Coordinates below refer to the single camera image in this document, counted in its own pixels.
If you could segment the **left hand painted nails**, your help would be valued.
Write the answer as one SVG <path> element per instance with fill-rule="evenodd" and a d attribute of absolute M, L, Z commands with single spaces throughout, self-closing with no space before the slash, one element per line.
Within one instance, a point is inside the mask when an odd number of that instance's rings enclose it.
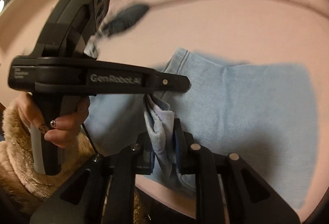
<path fill-rule="evenodd" d="M 76 136 L 80 133 L 81 126 L 88 117 L 90 107 L 90 99 L 84 97 L 79 100 L 76 111 L 46 123 L 29 93 L 20 93 L 16 98 L 16 103 L 22 123 L 28 128 L 37 128 L 44 135 L 46 141 L 62 149 L 75 143 Z"/>

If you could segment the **beige fluffy sleeve forearm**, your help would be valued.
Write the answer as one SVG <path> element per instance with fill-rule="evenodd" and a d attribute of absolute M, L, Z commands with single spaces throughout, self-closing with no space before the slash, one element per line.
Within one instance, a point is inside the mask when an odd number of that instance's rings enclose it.
<path fill-rule="evenodd" d="M 65 148 L 62 171 L 55 176 L 38 174 L 34 170 L 31 130 L 18 114 L 16 99 L 3 112 L 1 141 L 1 188 L 10 204 L 24 221 L 29 221 L 36 209 L 49 198 L 95 152 L 81 131 L 73 145 Z"/>

